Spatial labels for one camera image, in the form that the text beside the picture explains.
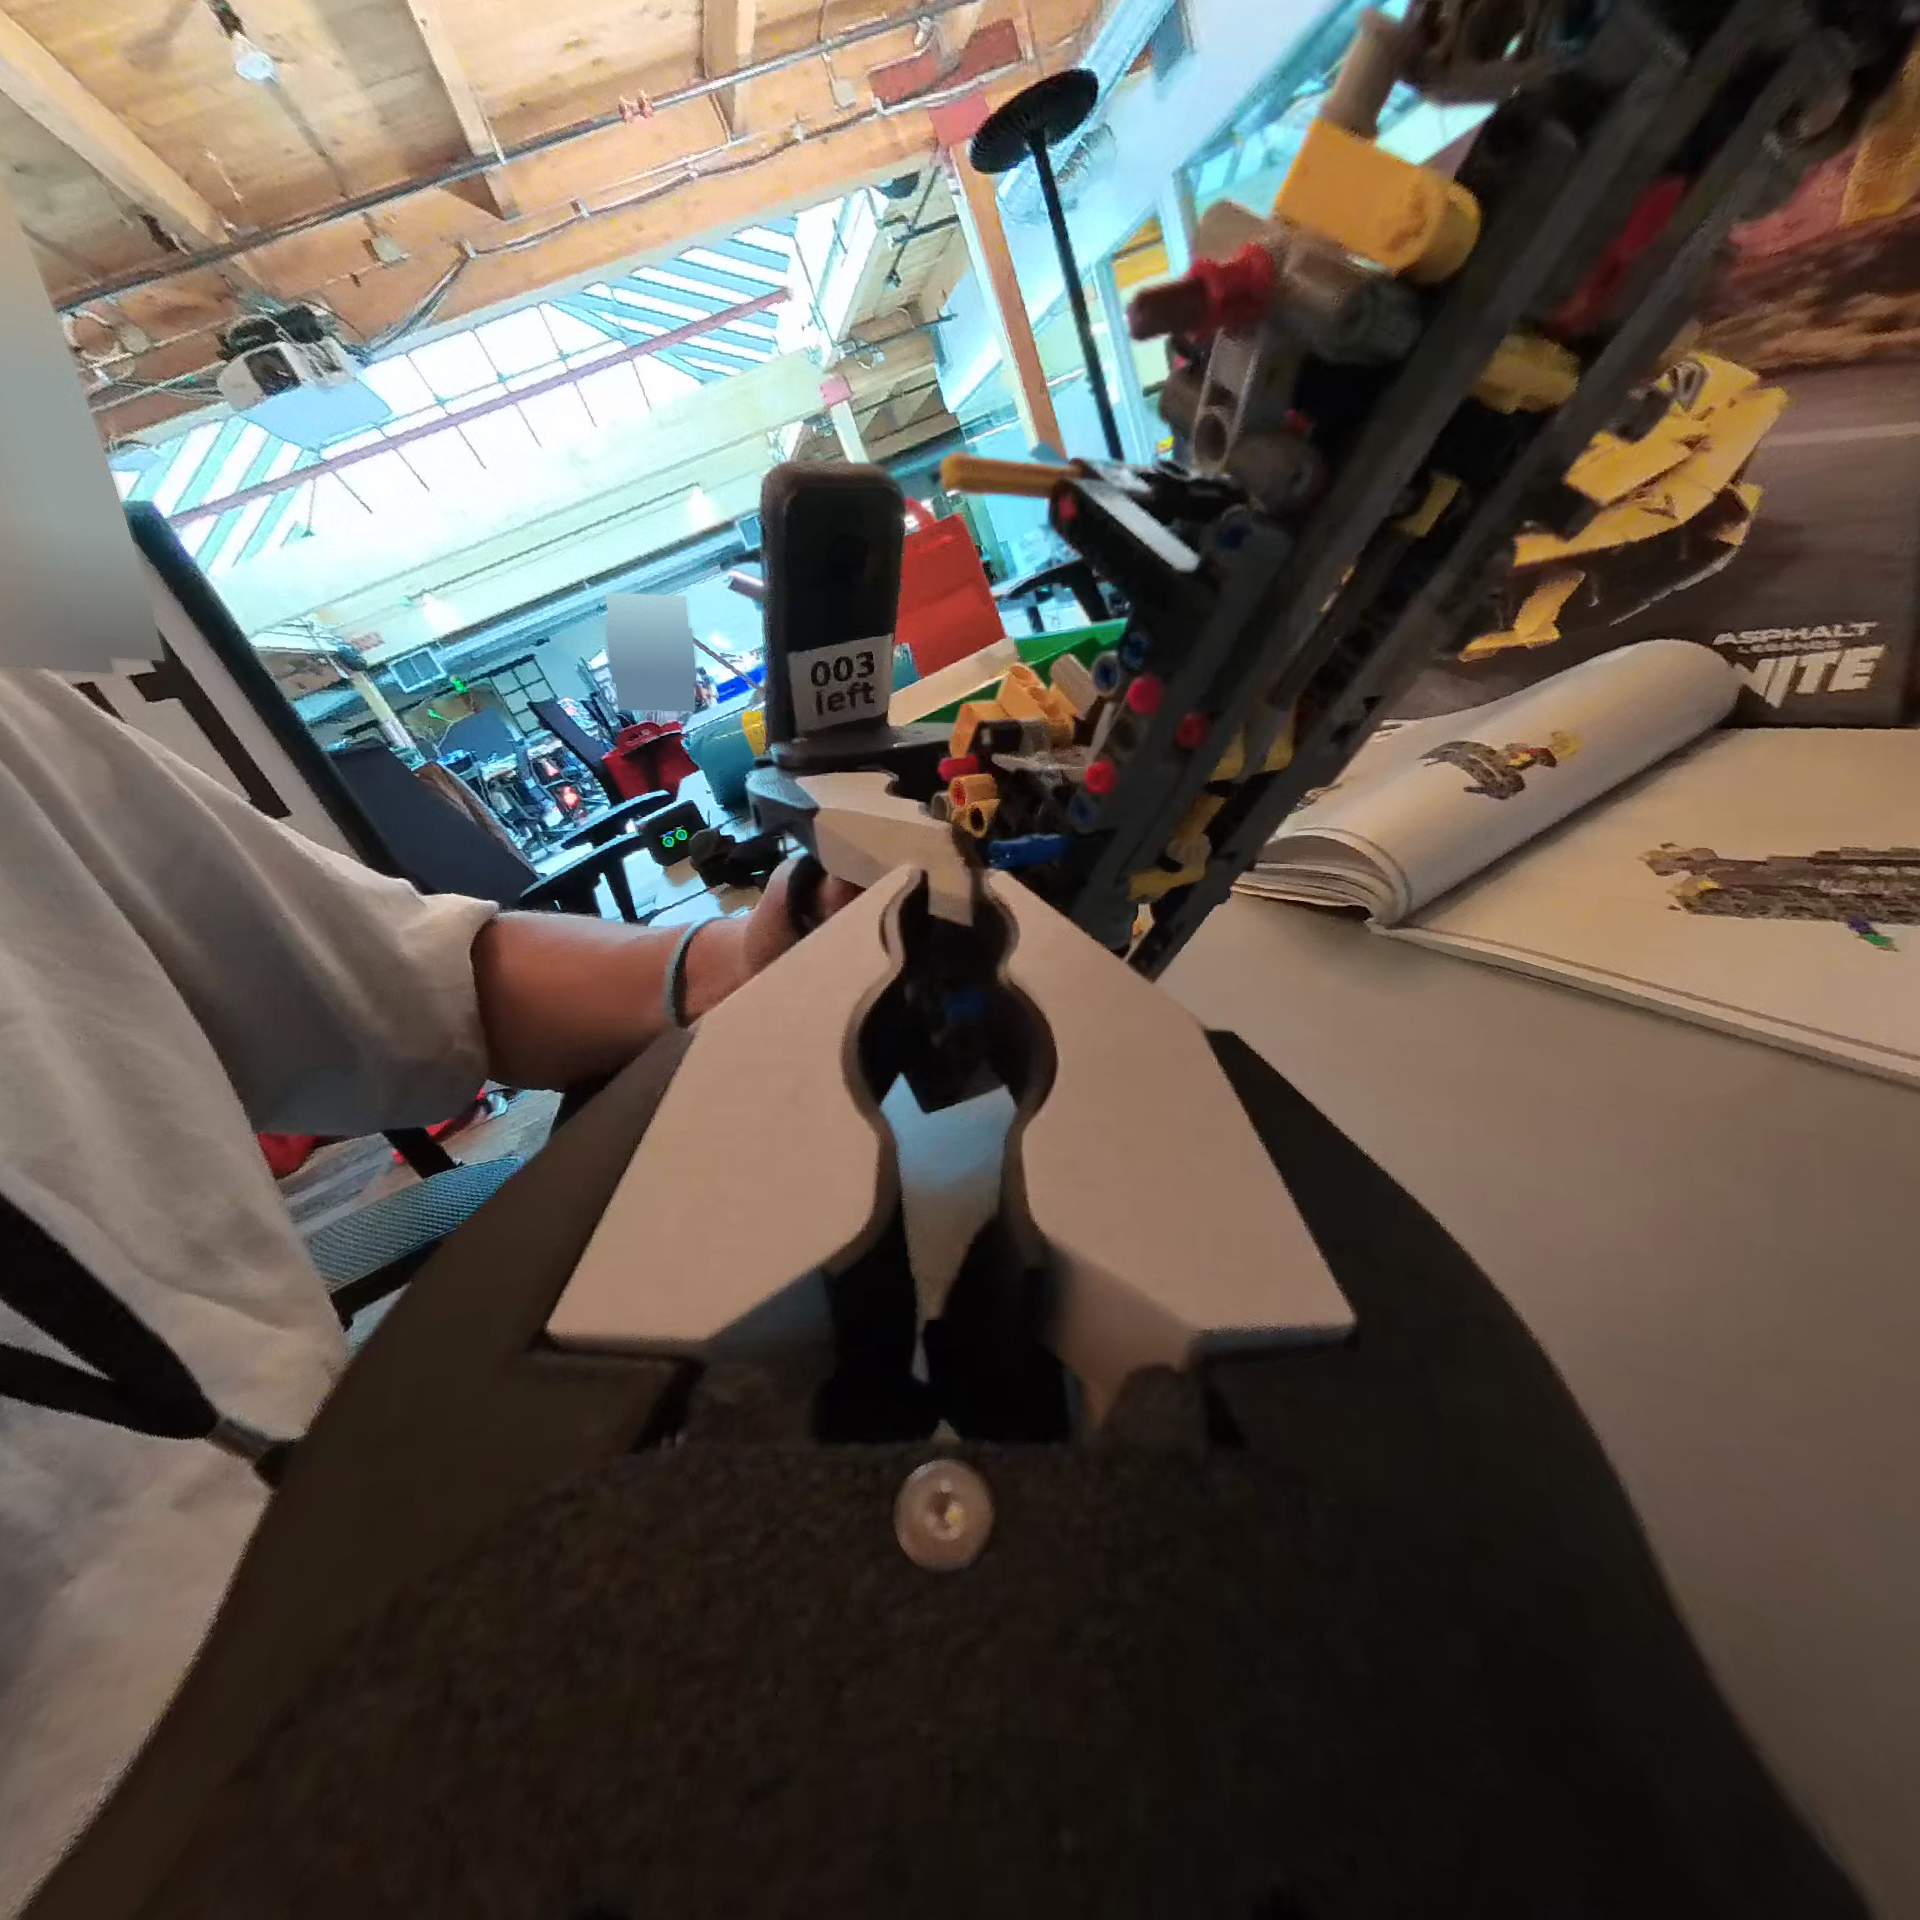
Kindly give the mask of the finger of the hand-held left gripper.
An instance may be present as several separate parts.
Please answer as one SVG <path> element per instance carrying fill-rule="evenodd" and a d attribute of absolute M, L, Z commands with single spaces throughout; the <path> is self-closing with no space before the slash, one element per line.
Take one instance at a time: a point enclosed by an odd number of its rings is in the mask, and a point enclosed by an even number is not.
<path fill-rule="evenodd" d="M 973 921 L 975 866 L 957 834 L 924 803 L 892 790 L 890 776 L 803 776 L 799 789 L 812 803 L 803 839 L 826 876 L 872 888 L 895 868 L 914 866 L 924 872 L 933 917 Z"/>

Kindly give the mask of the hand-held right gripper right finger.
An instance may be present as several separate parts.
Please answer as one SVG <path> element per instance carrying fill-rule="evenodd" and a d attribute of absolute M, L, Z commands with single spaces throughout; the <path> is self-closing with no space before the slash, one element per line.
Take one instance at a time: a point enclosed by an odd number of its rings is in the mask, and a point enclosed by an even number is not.
<path fill-rule="evenodd" d="M 1092 1419 L 1147 1368 L 1346 1338 L 1356 1311 L 1202 1024 L 1008 876 L 981 898 L 1049 1059 L 1011 1176 L 1054 1274 L 1046 1338 Z"/>

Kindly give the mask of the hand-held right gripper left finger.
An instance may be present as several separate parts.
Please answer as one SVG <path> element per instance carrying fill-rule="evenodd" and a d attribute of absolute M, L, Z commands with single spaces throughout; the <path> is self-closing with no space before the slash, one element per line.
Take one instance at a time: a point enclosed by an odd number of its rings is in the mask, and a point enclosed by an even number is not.
<path fill-rule="evenodd" d="M 859 1039 L 922 888 L 920 866 L 877 878 L 695 1024 L 558 1292 L 557 1346 L 708 1361 L 825 1336 L 826 1278 L 901 1194 Z"/>

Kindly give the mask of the black yellow lego car chassis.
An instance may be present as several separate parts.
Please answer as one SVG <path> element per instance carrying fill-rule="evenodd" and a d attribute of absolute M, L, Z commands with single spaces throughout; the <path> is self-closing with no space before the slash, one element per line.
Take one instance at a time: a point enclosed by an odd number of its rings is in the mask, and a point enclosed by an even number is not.
<path fill-rule="evenodd" d="M 1857 135 L 1916 3 L 1368 9 L 1269 213 L 1129 309 L 1175 456 L 1049 483 L 1124 604 L 1076 744 L 962 716 L 940 811 L 1159 973 L 1473 636 L 1523 535 L 1583 535 L 1598 433 L 1679 413 L 1665 365 L 1727 234 Z"/>

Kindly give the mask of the person's left forearm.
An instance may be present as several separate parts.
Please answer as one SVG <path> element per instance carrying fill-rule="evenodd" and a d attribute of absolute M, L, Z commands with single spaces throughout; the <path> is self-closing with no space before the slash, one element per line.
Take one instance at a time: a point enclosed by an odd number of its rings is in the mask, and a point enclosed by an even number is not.
<path fill-rule="evenodd" d="M 689 964 L 692 1024 L 745 983 L 745 915 L 722 917 Z M 612 1073 L 660 1035 L 660 979 L 674 929 L 581 915 L 502 914 L 470 946 L 488 1075 L 516 1089 L 563 1090 Z"/>

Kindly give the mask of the lego car set box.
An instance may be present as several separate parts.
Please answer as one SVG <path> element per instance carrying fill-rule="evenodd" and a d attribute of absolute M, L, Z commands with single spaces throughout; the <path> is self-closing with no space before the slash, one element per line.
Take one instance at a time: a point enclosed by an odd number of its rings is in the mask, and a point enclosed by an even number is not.
<path fill-rule="evenodd" d="M 1693 348 L 1782 392 L 1731 479 L 1685 528 L 1580 559 L 1552 639 L 1443 659 L 1404 719 L 1498 702 L 1653 639 L 1740 677 L 1727 724 L 1916 724 L 1916 54 L 1859 135 L 1738 226 Z"/>

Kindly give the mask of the person's left hand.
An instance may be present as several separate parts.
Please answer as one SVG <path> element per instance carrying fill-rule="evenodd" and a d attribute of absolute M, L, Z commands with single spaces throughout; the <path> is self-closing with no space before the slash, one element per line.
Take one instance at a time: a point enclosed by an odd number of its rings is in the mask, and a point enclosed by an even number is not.
<path fill-rule="evenodd" d="M 812 854 L 787 858 L 742 921 L 741 974 L 753 979 L 766 973 L 863 893 L 863 886 L 830 876 Z"/>

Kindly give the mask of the teal fabric roll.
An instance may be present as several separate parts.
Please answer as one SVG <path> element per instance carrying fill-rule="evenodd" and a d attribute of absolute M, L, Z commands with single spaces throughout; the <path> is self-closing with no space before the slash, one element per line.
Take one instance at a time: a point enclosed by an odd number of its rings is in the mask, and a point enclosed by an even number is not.
<path fill-rule="evenodd" d="M 714 805 L 729 818 L 742 818 L 748 811 L 748 774 L 766 752 L 761 702 L 718 702 L 701 707 L 686 720 L 682 744 Z"/>

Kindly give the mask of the green plastic bin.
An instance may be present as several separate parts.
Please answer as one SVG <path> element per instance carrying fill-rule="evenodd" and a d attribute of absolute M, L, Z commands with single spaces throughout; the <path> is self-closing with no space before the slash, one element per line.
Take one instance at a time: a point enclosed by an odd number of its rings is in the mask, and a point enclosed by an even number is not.
<path fill-rule="evenodd" d="M 1055 659 L 1074 658 L 1089 668 L 1116 647 L 1123 631 L 1124 620 L 1112 618 L 1060 631 L 1001 636 L 915 682 L 901 684 L 890 698 L 889 720 L 897 728 L 947 724 L 962 703 L 987 699 L 1015 664 L 1031 668 L 1046 681 Z"/>

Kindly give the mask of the black floor lamp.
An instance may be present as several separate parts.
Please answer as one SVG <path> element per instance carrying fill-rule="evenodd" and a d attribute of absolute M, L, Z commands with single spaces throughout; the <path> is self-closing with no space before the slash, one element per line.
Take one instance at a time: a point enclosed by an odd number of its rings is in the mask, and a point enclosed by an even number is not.
<path fill-rule="evenodd" d="M 1119 462 L 1123 459 L 1123 442 L 1116 411 L 1094 342 L 1083 274 L 1073 250 L 1065 209 L 1054 168 L 1054 145 L 1067 132 L 1079 131 L 1096 104 L 1098 77 L 1092 69 L 1067 68 L 1060 74 L 1049 74 L 987 114 L 969 141 L 969 160 L 973 163 L 973 170 L 987 180 L 1008 176 L 1023 160 L 1031 163 L 1042 197 L 1045 222 L 1061 268 L 1063 294 L 1102 442 L 1105 444 L 1107 459 Z"/>

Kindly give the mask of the black office chair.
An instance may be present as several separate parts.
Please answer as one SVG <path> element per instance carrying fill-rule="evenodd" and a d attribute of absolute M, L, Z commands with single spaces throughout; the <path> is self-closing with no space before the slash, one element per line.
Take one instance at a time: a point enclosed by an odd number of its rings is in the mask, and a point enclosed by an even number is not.
<path fill-rule="evenodd" d="M 419 892 L 599 917 L 599 892 L 606 888 L 620 920 L 644 921 L 626 872 L 627 858 L 640 852 L 635 834 L 618 833 L 601 846 L 565 852 L 551 870 L 540 870 L 500 831 L 478 823 L 476 803 L 450 799 L 446 780 L 426 780 L 389 745 L 360 741 L 327 749 L 324 757 L 398 876 Z"/>

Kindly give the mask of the open instruction booklet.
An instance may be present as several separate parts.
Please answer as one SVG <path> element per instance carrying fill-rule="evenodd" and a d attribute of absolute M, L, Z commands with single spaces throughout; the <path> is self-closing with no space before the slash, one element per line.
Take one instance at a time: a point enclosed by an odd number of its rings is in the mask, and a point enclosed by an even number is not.
<path fill-rule="evenodd" d="M 1916 731 L 1734 724 L 1742 692 L 1650 639 L 1392 720 L 1235 889 L 1914 1086 Z"/>

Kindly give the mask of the white t-shirt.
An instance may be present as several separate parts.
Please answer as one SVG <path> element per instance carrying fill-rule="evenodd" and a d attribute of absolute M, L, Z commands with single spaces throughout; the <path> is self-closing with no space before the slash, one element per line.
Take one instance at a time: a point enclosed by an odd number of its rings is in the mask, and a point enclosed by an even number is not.
<path fill-rule="evenodd" d="M 318 848 L 76 686 L 4 671 L 4 1200 L 258 1436 L 300 1436 L 347 1365 L 258 1136 L 460 1107 L 495 910 Z M 4 1403 L 4 1915 L 168 1708 L 267 1498 L 209 1440 Z"/>

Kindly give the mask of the framed marker sign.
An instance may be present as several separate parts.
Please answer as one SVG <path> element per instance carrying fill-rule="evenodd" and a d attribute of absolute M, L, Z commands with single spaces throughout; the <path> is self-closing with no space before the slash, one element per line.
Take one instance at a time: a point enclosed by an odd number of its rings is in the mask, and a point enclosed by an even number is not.
<path fill-rule="evenodd" d="M 159 658 L 125 669 L 127 719 L 174 741 L 265 815 L 354 856 L 364 819 L 211 581 L 149 503 L 125 507 Z"/>

